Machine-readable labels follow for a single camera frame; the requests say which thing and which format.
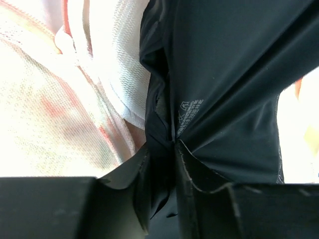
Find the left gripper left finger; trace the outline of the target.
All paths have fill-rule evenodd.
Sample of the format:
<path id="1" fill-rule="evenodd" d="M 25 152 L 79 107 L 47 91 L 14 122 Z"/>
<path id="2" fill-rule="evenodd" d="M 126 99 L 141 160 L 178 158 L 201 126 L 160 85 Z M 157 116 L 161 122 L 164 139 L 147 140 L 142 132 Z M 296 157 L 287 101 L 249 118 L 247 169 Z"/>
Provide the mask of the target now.
<path id="1" fill-rule="evenodd" d="M 94 177 L 3 177 L 3 239 L 143 239 L 148 234 L 149 152 Z"/>

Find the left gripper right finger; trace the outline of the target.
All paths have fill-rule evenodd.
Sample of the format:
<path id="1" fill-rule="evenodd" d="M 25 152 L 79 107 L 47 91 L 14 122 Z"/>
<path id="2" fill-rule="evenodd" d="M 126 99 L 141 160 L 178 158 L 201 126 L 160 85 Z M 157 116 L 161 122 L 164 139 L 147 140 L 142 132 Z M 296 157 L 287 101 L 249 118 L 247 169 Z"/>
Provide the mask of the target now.
<path id="1" fill-rule="evenodd" d="M 316 239 L 317 184 L 230 182 L 175 146 L 176 197 L 183 239 Z"/>

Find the pink floral mesh laundry bag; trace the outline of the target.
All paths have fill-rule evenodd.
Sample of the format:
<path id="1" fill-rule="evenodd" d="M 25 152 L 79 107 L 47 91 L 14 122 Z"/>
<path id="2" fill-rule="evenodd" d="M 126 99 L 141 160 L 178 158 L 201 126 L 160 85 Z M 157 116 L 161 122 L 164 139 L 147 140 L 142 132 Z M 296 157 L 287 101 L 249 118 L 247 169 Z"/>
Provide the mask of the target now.
<path id="1" fill-rule="evenodd" d="M 149 1 L 1 1 L 1 176 L 102 177 L 147 145 Z"/>

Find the black bra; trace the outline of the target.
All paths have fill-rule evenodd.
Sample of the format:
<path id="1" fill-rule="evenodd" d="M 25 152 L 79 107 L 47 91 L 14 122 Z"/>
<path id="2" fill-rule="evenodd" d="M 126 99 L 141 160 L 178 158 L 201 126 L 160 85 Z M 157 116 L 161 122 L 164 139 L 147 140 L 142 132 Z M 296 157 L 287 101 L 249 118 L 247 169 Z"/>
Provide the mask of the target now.
<path id="1" fill-rule="evenodd" d="M 140 63 L 150 72 L 148 237 L 177 239 L 174 146 L 235 182 L 284 182 L 280 93 L 319 64 L 316 0 L 151 0 Z"/>

